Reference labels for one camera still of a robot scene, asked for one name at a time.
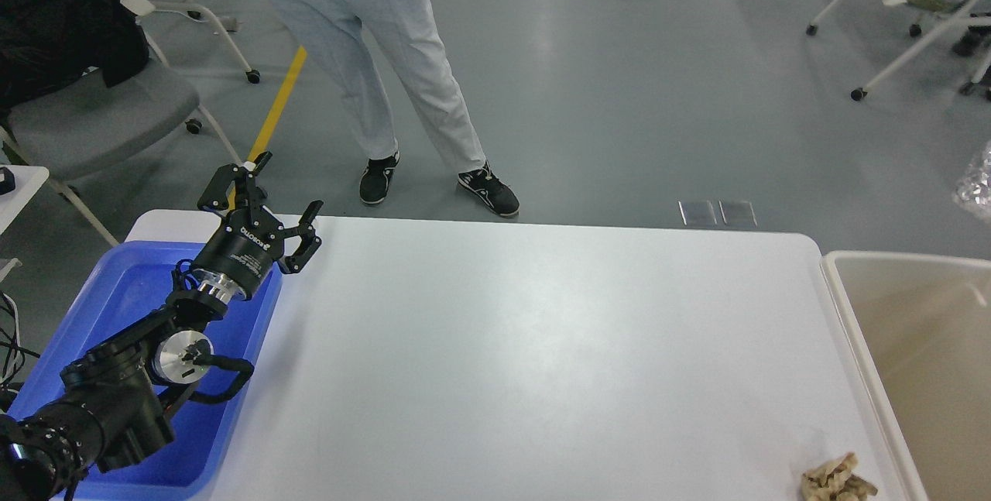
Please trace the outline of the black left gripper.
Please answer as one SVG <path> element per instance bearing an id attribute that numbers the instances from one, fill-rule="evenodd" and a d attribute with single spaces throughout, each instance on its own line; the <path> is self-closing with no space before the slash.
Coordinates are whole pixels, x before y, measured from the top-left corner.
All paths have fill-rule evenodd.
<path id="1" fill-rule="evenodd" d="M 313 222 L 323 201 L 311 201 L 293 227 L 262 212 L 268 193 L 257 176 L 272 156 L 265 151 L 254 161 L 220 166 L 196 202 L 199 211 L 231 212 L 190 265 L 197 289 L 224 303 L 251 300 L 276 261 L 283 274 L 300 273 L 322 244 Z M 284 255 L 283 241 L 297 237 L 297 249 Z"/>

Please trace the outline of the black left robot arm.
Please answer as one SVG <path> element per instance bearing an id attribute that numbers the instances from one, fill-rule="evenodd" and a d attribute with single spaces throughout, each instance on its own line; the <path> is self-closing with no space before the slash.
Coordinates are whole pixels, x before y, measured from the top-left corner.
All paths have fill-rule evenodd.
<path id="1" fill-rule="evenodd" d="M 251 300 L 273 266 L 299 273 L 319 249 L 312 201 L 293 227 L 265 206 L 257 176 L 272 154 L 220 166 L 198 201 L 221 223 L 173 289 L 145 317 L 102 340 L 61 370 L 64 392 L 34 415 L 2 417 L 2 498 L 74 497 L 92 466 L 137 465 L 176 440 L 171 420 L 188 402 L 237 396 L 252 363 L 214 352 L 205 329 L 234 300 Z"/>

